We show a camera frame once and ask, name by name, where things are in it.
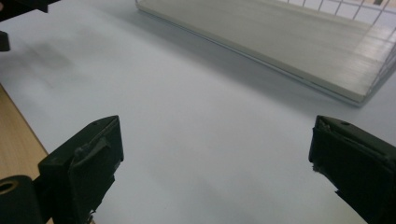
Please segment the wire grid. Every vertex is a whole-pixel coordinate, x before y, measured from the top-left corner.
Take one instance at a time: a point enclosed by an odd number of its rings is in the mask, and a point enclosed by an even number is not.
[[[396,29],[396,0],[279,0],[372,25]]]

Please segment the white table surface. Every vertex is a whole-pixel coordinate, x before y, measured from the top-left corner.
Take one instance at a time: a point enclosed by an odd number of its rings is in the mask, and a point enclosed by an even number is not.
[[[331,116],[396,145],[396,76],[357,108],[132,0],[62,1],[0,30],[0,82],[48,152],[120,115],[125,161],[97,223],[365,223],[312,171],[312,127]]]

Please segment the white tabletop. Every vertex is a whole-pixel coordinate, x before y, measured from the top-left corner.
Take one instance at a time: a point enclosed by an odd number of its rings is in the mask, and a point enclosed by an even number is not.
[[[312,171],[316,115],[396,145],[396,76],[357,108],[137,11],[68,0],[0,23],[0,82],[51,152],[120,115],[97,223],[365,223]]]

